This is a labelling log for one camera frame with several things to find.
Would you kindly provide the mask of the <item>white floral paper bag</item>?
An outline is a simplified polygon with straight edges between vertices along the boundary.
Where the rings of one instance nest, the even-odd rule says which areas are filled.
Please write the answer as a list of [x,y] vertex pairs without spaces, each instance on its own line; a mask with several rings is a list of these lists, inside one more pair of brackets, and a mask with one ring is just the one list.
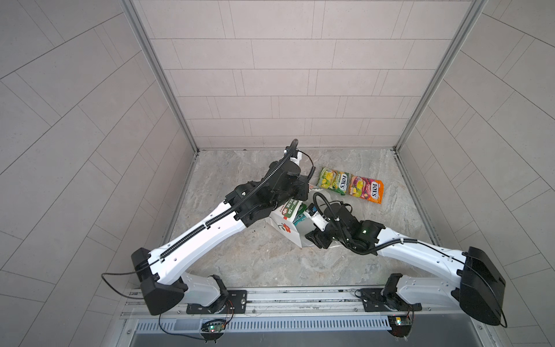
[[312,197],[315,192],[321,192],[326,199],[331,201],[329,192],[320,188],[314,188],[309,191],[309,199],[306,201],[290,199],[284,205],[281,205],[275,211],[271,212],[270,216],[267,218],[267,222],[273,228],[278,230],[283,236],[300,248],[314,247],[314,244],[304,238],[314,227],[307,217],[297,226],[293,224],[293,220],[296,218],[302,205],[309,207],[309,205],[314,202]]

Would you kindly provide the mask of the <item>orange Fox's candy bag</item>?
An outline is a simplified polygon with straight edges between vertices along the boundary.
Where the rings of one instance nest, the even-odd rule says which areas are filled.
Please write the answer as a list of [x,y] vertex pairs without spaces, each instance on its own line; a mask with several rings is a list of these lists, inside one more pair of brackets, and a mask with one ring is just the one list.
[[384,195],[384,184],[380,180],[352,176],[348,193],[356,198],[381,204]]

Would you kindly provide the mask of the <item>green Fox's candy bag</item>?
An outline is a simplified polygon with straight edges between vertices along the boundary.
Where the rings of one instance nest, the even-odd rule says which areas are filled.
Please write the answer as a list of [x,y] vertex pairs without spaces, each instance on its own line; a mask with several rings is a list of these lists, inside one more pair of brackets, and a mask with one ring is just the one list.
[[324,167],[319,174],[317,186],[337,192],[340,195],[346,195],[350,181],[351,175],[349,173]]

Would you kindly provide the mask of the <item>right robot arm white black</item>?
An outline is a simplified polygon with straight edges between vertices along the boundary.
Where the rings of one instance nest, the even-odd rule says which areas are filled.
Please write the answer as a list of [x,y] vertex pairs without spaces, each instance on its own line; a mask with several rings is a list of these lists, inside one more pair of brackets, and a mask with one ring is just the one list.
[[503,311],[506,280],[485,251],[434,246],[375,221],[357,220],[345,204],[321,209],[310,204],[304,215],[314,224],[305,237],[320,249],[334,241],[361,256],[390,257],[431,273],[433,280],[394,274],[382,290],[389,307],[430,303],[458,306],[471,318],[507,327]]

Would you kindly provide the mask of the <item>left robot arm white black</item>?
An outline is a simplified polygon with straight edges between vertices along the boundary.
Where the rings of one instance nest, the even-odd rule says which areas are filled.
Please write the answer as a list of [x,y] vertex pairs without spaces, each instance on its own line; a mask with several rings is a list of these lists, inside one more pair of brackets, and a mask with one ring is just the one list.
[[227,238],[269,217],[292,198],[305,200],[308,193],[309,177],[302,175],[299,159],[275,161],[260,181],[238,185],[180,237],[154,250],[135,251],[131,259],[150,314],[161,315],[178,304],[221,311],[229,297],[223,280],[194,276],[187,269]]

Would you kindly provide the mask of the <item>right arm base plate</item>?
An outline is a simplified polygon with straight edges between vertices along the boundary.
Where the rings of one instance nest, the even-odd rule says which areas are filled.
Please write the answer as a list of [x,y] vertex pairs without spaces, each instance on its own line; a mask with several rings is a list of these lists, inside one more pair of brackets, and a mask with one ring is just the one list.
[[383,289],[359,289],[355,296],[362,301],[365,312],[419,312],[421,304],[408,304],[396,293],[383,294]]

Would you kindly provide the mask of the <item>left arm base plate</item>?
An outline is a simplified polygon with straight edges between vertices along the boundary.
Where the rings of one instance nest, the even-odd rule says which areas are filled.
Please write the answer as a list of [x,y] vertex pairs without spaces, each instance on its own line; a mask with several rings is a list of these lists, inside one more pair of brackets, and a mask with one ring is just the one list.
[[208,307],[199,304],[188,304],[188,315],[219,315],[233,311],[235,314],[244,314],[247,305],[247,290],[228,290],[227,295],[222,294]]

